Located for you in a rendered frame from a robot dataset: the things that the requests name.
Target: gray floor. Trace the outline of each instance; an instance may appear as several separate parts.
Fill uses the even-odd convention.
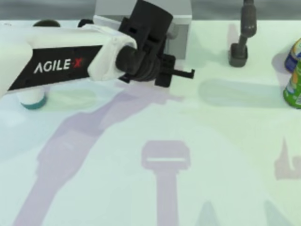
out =
[[[243,0],[191,2],[194,19],[219,20],[238,19]],[[301,0],[255,0],[255,4],[258,19],[301,19]],[[0,19],[91,18],[94,8],[95,0],[0,0]]]

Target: black microphone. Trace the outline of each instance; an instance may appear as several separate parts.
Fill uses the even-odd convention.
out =
[[[257,31],[256,8],[254,0],[244,0],[241,8],[240,37],[238,43],[232,43],[229,52],[229,64],[233,67],[245,66],[248,59],[247,40]]]

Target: teal base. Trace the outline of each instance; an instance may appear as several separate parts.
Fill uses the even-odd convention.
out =
[[[46,104],[46,102],[47,102],[47,97],[45,95],[44,98],[40,102],[37,102],[37,103],[32,104],[32,105],[24,105],[24,104],[21,103],[21,105],[23,107],[25,107],[26,109],[28,109],[28,110],[37,110],[37,109],[42,108]]]

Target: white table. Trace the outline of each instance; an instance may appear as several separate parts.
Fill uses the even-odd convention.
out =
[[[259,22],[237,69],[239,23],[194,22],[195,79],[170,90],[56,85],[33,112],[2,98],[0,226],[300,225],[301,113],[281,94],[298,24]]]

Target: red x letter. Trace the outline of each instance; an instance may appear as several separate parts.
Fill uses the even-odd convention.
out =
[[[81,64],[81,61],[83,60],[83,58],[76,58],[74,60],[74,66],[73,68],[77,68],[77,67],[80,67],[80,64]]]

